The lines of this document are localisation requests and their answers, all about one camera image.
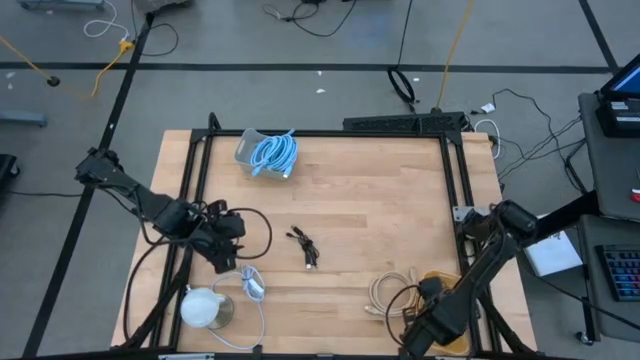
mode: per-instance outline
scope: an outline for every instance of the yellow cable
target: yellow cable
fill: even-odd
[[[442,101],[442,97],[444,96],[444,88],[447,85],[447,73],[449,72],[449,65],[451,64],[453,53],[456,51],[456,46],[458,45],[458,40],[460,40],[460,35],[462,35],[462,31],[464,30],[464,26],[467,23],[467,20],[469,19],[469,15],[471,15],[473,2],[474,0],[469,0],[469,4],[467,4],[467,8],[464,11],[464,17],[462,18],[462,23],[460,23],[460,27],[458,28],[458,33],[456,34],[456,38],[453,40],[453,44],[451,45],[451,50],[449,51],[449,56],[447,57],[447,62],[444,66],[444,73],[442,74],[442,84],[440,85],[440,95],[438,95],[438,102],[436,103],[436,109],[440,109],[440,101]]]
[[[52,79],[51,75],[47,74],[42,69],[37,67],[34,63],[32,63],[31,60],[29,60],[28,57],[26,57],[18,49],[16,49],[13,45],[11,45],[11,43],[9,41],[7,41],[4,37],[0,36],[0,42],[2,42],[11,51],[16,53],[16,55],[18,55],[24,62],[29,64],[29,66],[33,70],[35,70],[38,74],[42,75],[45,79],[47,79],[47,80],[51,80]],[[66,92],[67,94],[69,94],[71,96],[75,96],[80,100],[86,100],[86,99],[89,99],[89,98],[92,98],[92,97],[96,96],[96,94],[98,93],[98,88],[100,87],[100,80],[102,80],[102,75],[104,75],[104,73],[107,72],[107,70],[109,70],[118,60],[120,60],[122,55],[124,55],[127,51],[129,51],[129,50],[131,50],[133,48],[133,43],[128,42],[128,41],[120,41],[119,46],[120,46],[120,51],[118,52],[118,55],[109,63],[109,65],[107,65],[104,69],[102,69],[100,71],[100,73],[98,73],[98,76],[96,76],[96,80],[95,80],[95,82],[93,84],[93,91],[91,91],[90,95],[87,96],[87,95],[79,94],[73,88],[70,88],[70,87],[67,87],[67,86],[64,86],[64,85],[61,86],[61,89],[64,92]]]

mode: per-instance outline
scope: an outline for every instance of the laptop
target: laptop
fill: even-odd
[[[640,55],[597,92],[596,115],[607,137],[640,137]]]

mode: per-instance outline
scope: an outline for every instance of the white cable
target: white cable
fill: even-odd
[[[378,292],[380,291],[380,285],[387,279],[396,279],[400,280],[405,286],[415,285],[416,284],[416,269],[414,267],[409,268],[409,276],[406,277],[395,271],[388,271],[373,280],[371,285],[369,286],[369,300],[371,301],[371,305],[367,305],[364,307],[364,310],[372,315],[381,315],[384,316],[387,312],[387,306],[382,304],[380,301],[380,295]],[[415,294],[414,290],[409,290],[409,300],[399,307],[392,307],[389,310],[389,317],[399,317],[402,316],[402,310],[406,308],[411,308],[415,304]]]
[[[482,123],[489,123],[491,125],[493,125],[493,128],[496,129],[496,137],[498,138],[498,152],[496,152],[496,154],[493,156],[493,159],[497,159],[498,156],[500,156],[500,149],[501,149],[501,142],[500,142],[500,129],[498,129],[498,125],[490,119],[484,119],[484,120],[480,120],[478,121],[475,125],[473,125],[473,131],[478,131],[478,125],[482,124]]]
[[[100,37],[100,36],[104,35],[107,31],[109,31],[110,27],[115,26],[117,28],[120,28],[120,29],[124,30],[124,37],[122,38],[122,41],[126,41],[129,38],[129,30],[126,27],[115,23],[116,19],[118,18],[118,10],[116,10],[116,7],[113,6],[113,4],[110,1],[104,0],[104,2],[107,3],[107,5],[111,6],[111,9],[113,9],[113,19],[111,19],[111,21],[91,20],[88,23],[84,24],[84,28],[82,29],[82,31],[84,31],[84,34],[87,37],[96,38],[96,37]],[[93,25],[93,24],[106,24],[107,26],[104,28],[104,30],[102,30],[101,32],[99,32],[97,34],[90,34],[87,31],[87,28],[90,25]]]
[[[262,306],[260,305],[262,300],[264,300],[264,292],[265,292],[264,280],[262,279],[262,275],[260,275],[260,272],[258,272],[256,268],[254,268],[251,265],[245,265],[241,268],[240,271],[226,273],[216,278],[213,281],[213,284],[211,284],[211,290],[215,291],[214,287],[219,281],[228,279],[232,276],[240,276],[240,278],[242,279],[242,290],[244,290],[245,294],[247,294],[249,299],[251,299],[253,302],[255,302],[258,305],[258,312],[260,313],[260,323],[262,324],[261,325],[262,328],[260,330],[260,336],[258,337],[258,340],[256,341],[256,343],[251,346],[237,346],[223,339],[220,335],[216,334],[215,331],[213,331],[213,329],[207,328],[207,330],[209,330],[209,332],[213,336],[215,336],[216,339],[220,340],[220,342],[222,342],[223,344],[227,345],[230,348],[233,348],[236,350],[252,350],[254,347],[260,344],[260,342],[262,341],[262,338],[264,337],[264,314],[262,313]],[[259,285],[254,280],[253,278],[254,276],[260,281],[261,285]]]

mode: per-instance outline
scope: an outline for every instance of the keyboard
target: keyboard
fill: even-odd
[[[640,246],[599,245],[596,253],[614,299],[640,301]]]
[[[345,130],[357,131],[417,132],[422,125],[423,132],[459,132],[463,121],[463,112],[450,112],[346,118],[342,122],[342,127]]]

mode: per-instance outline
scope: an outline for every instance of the wooden tabletop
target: wooden tabletop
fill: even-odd
[[[189,136],[189,131],[165,132],[151,185],[154,192],[178,196]],[[465,133],[463,139],[475,204],[499,202],[501,194],[486,135]],[[406,273],[410,266],[418,270],[420,277],[430,270],[459,273],[438,140],[297,140],[298,161],[288,181],[244,174],[233,158],[239,141],[236,137],[214,139],[207,174],[205,201],[226,199],[229,207],[258,209],[273,227],[269,253],[257,260],[239,261],[255,266],[266,282],[264,352],[397,354],[397,345],[382,319],[363,310],[369,303],[371,281],[389,270]],[[199,160],[202,149],[198,151]],[[463,204],[453,147],[450,153],[459,203]],[[190,196],[195,191],[195,176]],[[266,226],[253,214],[242,216],[247,235],[240,240],[246,246],[241,252],[259,253],[267,241]],[[317,270],[305,269],[300,246],[284,235],[293,224],[308,234],[320,251]],[[139,236],[132,262],[147,249]],[[156,302],[165,258],[166,248],[156,250],[136,275],[130,331]],[[195,256],[191,287],[208,287],[215,277],[213,266]],[[260,318],[256,304],[247,299],[240,287],[238,279],[224,280],[216,286],[216,291],[231,296],[236,306],[232,322],[219,334],[236,345],[250,346],[260,332]],[[390,281],[383,289],[382,300],[389,301],[401,287]],[[523,342],[535,349],[515,260],[504,266],[491,288],[496,307]],[[164,344],[168,342],[173,309],[171,305],[167,310]],[[391,324],[396,334],[401,332],[400,319],[393,319]],[[486,332],[483,343],[488,348],[485,335]],[[112,343],[122,342],[121,312]],[[182,326],[179,350],[235,351],[208,331],[186,325]],[[436,353],[439,351],[430,350],[430,354]]]

